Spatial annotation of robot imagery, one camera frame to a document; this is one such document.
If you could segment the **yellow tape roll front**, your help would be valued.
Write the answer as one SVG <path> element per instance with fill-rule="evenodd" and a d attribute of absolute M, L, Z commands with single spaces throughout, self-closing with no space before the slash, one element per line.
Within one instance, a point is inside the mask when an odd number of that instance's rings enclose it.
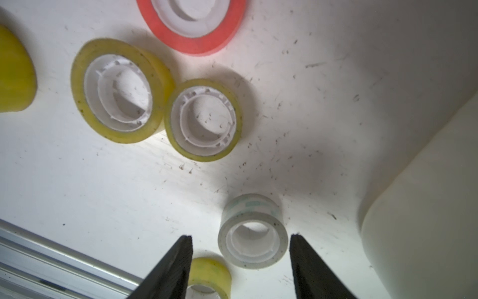
<path fill-rule="evenodd" d="M 186 299 L 230 299 L 232 276 L 221 262 L 200 257 L 192 260 Z"/>

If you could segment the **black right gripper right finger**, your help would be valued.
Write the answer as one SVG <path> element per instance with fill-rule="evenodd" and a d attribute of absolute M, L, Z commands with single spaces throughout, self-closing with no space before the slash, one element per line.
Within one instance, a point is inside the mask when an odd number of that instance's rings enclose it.
<path fill-rule="evenodd" d="M 293 234 L 290 258 L 298 299 L 355 299 L 307 240 Z"/>

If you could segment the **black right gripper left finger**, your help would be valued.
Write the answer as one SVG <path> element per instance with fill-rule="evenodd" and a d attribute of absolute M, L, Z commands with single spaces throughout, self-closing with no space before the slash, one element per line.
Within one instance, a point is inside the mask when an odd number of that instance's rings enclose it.
<path fill-rule="evenodd" d="M 185 299 L 193 245 L 181 236 L 128 299 Z"/>

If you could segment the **clear transparent tape roll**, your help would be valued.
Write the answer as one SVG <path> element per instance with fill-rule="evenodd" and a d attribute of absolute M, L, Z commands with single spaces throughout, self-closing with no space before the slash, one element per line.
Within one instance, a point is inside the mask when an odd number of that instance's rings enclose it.
<path fill-rule="evenodd" d="M 276 264 L 288 248 L 280 206 L 261 194 L 234 198 L 222 213 L 218 246 L 226 261 L 243 269 Z"/>

